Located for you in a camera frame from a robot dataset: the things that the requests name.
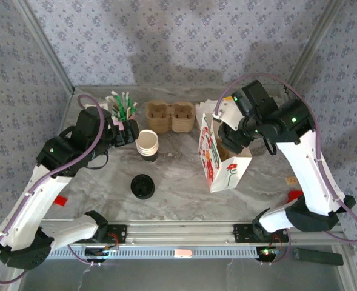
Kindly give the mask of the white floral paper bag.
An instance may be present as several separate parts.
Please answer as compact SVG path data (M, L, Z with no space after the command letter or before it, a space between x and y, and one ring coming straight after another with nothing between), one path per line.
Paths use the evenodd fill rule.
M219 124L210 113L199 121L198 152L210 192L234 189L247 170L252 154L248 148L235 154L227 150L218 138Z

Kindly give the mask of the pink straw holder cup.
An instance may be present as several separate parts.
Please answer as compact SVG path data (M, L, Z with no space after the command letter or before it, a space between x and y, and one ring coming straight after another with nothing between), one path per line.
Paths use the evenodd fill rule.
M135 119L135 113L132 114L132 116L129 117L129 119ZM113 124L115 126L118 126L120 131L124 130L124 122L123 121L119 121L118 118L115 117L114 115L112 115L112 120L113 120Z

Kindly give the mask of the stack of white paper cups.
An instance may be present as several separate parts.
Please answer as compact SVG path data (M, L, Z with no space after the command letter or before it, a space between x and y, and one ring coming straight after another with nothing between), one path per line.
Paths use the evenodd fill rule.
M155 162L158 158L159 140L152 130L141 130L135 141L138 153L144 161Z

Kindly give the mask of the stack of black cup lids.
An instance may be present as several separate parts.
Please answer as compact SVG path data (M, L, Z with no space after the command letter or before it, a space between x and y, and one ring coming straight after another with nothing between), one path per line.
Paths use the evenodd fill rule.
M132 193L138 198L138 199L149 199L153 196L155 192L155 183L146 174L140 174L136 175L130 184L130 188Z

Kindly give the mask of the stepped red toy block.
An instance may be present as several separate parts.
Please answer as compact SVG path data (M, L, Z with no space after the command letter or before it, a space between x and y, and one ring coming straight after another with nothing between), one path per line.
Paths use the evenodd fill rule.
M296 199L298 199L299 197L303 196L303 191L302 190L291 190L288 193L288 200L287 202L290 203Z

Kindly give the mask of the stack of white napkins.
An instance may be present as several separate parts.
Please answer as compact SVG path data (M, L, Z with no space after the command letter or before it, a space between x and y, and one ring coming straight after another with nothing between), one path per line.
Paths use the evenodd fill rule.
M203 117L207 118L207 125L212 128L212 133L217 136L217 129L220 125L220 120L215 115L215 107L217 100L206 100L204 102L195 104L195 113L196 113L196 126L198 131L202 128Z

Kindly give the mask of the stack of pulp cup carriers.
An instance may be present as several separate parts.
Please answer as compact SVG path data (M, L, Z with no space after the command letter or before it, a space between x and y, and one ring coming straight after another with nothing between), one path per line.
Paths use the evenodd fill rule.
M157 134L169 131L188 133L195 123L195 106L187 101L168 104L162 100L152 100L145 107L145 117L149 129Z

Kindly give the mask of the small electronics board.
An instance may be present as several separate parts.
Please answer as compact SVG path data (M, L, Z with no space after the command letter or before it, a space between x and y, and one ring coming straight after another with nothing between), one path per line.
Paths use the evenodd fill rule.
M276 247L257 247L258 257L256 260L261 264L272 264L280 251Z
M84 251L84 256L86 261L90 264L93 263L103 263L108 259L112 252L117 252L119 250L118 245L110 246L86 246Z

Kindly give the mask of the flat black bar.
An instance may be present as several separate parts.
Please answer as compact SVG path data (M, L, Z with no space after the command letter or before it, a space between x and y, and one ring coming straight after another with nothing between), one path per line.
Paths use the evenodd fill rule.
M296 248L293 251L296 260L325 264L330 266L343 266L344 260L341 254L324 252L319 250Z

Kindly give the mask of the aluminium frame post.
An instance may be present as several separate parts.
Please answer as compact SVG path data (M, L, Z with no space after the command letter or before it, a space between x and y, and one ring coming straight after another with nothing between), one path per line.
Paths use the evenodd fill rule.
M23 17L26 26L30 30L34 39L38 43L48 63L52 67L55 75L58 77L59 82L69 93L74 92L74 87L68 78L55 50L51 46L48 38L46 37L43 28L41 27L38 18L35 16L32 8L27 0L12 0L21 16Z
M287 82L296 87L301 80L314 54L317 52L319 45L327 34L329 28L333 24L345 0L328 0L321 15L319 16L312 33L310 34L306 44L302 47L302 52L298 57Z

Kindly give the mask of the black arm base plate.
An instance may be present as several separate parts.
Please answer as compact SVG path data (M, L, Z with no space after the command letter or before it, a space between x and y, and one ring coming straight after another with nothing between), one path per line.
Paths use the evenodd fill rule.
M269 233L251 223L234 224L232 233L236 243L271 243L276 238L279 238L282 243L289 241L286 229Z
M109 224L104 242L107 244L125 244L127 239L126 224Z

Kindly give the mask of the aluminium mounting rail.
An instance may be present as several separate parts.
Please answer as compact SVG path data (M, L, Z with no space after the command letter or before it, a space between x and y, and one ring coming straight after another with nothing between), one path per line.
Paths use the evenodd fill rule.
M45 219L44 227L60 227L69 219ZM110 224L127 225L126 247L186 247L186 246L234 246L233 225L247 221L110 221ZM290 229L293 245L329 246L345 244L324 232L300 232Z

